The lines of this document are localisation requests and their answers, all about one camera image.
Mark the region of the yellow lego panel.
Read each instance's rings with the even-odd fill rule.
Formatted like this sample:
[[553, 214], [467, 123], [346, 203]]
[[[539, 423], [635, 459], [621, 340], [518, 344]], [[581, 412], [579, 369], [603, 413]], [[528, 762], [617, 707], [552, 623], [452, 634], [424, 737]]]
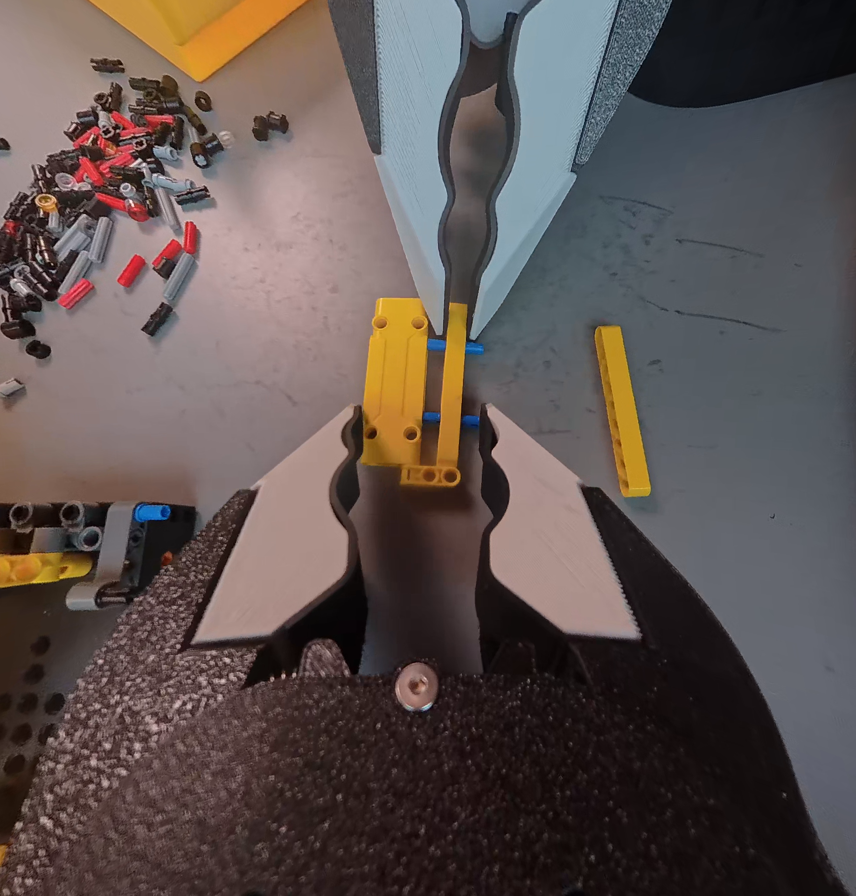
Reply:
[[429, 331], [419, 298], [377, 300], [362, 401], [364, 465], [420, 463]]

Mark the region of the pile of small lego pins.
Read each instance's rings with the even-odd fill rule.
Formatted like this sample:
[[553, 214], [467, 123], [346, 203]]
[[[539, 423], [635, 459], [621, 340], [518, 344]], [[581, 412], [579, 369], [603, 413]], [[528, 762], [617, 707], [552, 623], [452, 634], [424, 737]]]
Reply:
[[194, 213], [212, 208], [207, 180], [246, 137], [220, 128], [214, 102], [165, 73], [129, 73], [93, 56], [95, 94], [73, 113], [64, 145], [32, 164], [0, 218], [0, 400], [13, 403], [53, 364], [53, 340], [93, 297], [139, 293], [140, 331], [158, 344], [198, 269]]

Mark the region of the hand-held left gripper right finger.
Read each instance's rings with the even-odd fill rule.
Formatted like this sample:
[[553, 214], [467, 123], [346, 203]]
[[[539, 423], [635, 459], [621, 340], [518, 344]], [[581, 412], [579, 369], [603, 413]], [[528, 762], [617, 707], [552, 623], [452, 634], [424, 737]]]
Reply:
[[640, 644], [582, 479], [494, 405], [480, 409], [479, 454], [483, 673], [586, 676], [580, 643]]

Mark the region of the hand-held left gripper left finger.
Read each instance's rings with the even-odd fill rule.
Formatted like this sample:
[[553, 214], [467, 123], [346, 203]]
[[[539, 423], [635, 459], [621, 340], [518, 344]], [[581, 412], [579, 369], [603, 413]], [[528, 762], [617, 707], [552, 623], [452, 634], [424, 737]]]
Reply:
[[261, 665], [291, 673], [309, 643], [330, 640], [359, 672], [365, 586], [350, 513], [362, 451], [362, 409], [351, 405], [255, 484], [190, 647], [264, 645]]

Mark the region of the black and yellow lego model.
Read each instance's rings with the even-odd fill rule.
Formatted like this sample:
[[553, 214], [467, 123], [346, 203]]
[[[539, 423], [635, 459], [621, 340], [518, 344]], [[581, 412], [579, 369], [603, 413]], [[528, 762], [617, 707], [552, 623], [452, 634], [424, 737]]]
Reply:
[[197, 521], [185, 504], [0, 503], [0, 864], [79, 674]]

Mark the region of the yellow plastic bin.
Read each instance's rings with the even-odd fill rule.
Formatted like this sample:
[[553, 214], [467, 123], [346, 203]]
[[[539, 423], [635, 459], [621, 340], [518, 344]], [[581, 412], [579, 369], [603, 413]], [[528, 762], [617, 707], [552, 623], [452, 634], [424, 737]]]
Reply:
[[93, 6], [202, 83], [303, 1], [94, 1]]

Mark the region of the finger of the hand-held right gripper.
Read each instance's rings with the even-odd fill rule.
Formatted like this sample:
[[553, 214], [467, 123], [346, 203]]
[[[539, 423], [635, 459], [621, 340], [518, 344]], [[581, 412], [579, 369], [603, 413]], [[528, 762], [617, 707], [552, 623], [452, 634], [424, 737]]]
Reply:
[[463, 72], [465, 14], [455, 1], [376, 1], [380, 151], [376, 167], [416, 294], [437, 333], [445, 329], [441, 226], [450, 204], [441, 131]]
[[619, 3], [529, 2], [515, 15], [501, 84], [504, 164], [486, 203], [471, 334], [498, 312], [576, 182], [572, 170]]

